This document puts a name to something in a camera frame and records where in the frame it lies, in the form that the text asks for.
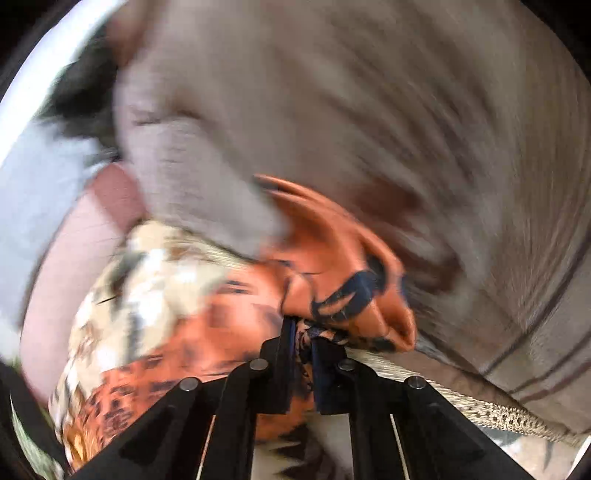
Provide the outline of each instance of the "pink cushion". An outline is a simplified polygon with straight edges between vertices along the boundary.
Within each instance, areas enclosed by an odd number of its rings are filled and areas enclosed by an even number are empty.
[[[21,336],[22,371],[41,401],[67,361],[74,316],[131,228],[145,216],[137,185],[119,164],[105,167],[66,217],[41,265]]]

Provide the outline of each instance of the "metal screw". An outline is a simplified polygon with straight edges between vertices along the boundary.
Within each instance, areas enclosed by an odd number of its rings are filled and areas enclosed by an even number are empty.
[[[408,377],[407,383],[410,388],[414,388],[415,390],[422,390],[427,386],[427,381],[423,377],[419,377],[418,375]]]
[[[269,362],[264,358],[255,358],[251,361],[251,370],[255,372],[262,372],[269,368]]]
[[[351,360],[350,358],[345,358],[339,362],[339,368],[343,372],[352,372],[355,370],[355,360]]]
[[[184,390],[185,392],[193,391],[198,386],[199,386],[199,380],[197,380],[197,378],[195,378],[195,377],[183,378],[181,380],[180,385],[179,385],[179,387],[181,387],[181,390]]]

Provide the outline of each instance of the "light blue fabric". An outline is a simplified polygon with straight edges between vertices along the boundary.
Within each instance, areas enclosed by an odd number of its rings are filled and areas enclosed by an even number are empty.
[[[106,162],[96,139],[32,121],[0,167],[0,322],[18,328],[35,275],[84,186]]]

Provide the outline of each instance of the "orange fabric fold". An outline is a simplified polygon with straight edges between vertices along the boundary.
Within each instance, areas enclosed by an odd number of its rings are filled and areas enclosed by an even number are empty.
[[[401,291],[404,269],[385,243],[316,192],[271,177],[259,180],[288,220],[289,236],[265,248],[260,262],[232,270],[206,309],[178,319],[165,345],[103,373],[74,432],[65,435],[84,438],[84,461],[182,378],[215,380],[256,358],[261,343],[279,334],[284,316],[301,318],[297,352],[315,336],[372,350],[414,347],[414,317]],[[260,416],[259,440],[288,432],[312,408],[311,369],[300,365],[304,388],[288,415]]]

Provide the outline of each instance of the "gray fabric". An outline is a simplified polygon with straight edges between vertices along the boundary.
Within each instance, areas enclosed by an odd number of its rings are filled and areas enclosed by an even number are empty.
[[[252,175],[314,188],[403,261],[419,348],[591,429],[591,87],[545,25],[518,0],[162,4],[116,100],[154,212],[252,253],[281,231]]]
[[[105,162],[93,139],[32,121],[0,167],[0,319],[18,328],[46,250],[86,182]]]

